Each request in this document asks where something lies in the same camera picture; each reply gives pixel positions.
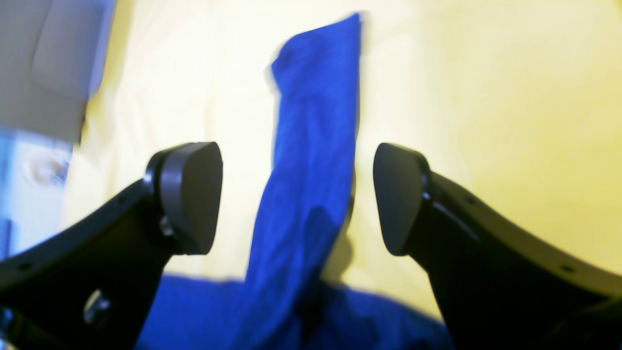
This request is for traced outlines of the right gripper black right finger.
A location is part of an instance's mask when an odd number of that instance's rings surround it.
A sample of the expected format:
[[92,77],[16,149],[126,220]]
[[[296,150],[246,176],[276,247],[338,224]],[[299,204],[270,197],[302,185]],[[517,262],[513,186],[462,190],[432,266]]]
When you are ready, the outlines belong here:
[[387,250],[427,273],[458,350],[619,350],[620,275],[520,228],[383,142],[373,181]]

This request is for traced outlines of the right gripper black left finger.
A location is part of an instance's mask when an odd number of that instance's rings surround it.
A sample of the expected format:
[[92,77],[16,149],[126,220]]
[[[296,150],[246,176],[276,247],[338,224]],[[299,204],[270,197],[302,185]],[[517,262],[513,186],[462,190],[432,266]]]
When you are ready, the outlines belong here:
[[150,159],[91,215],[1,263],[1,339],[18,350],[131,350],[174,255],[206,255],[224,162],[216,142]]

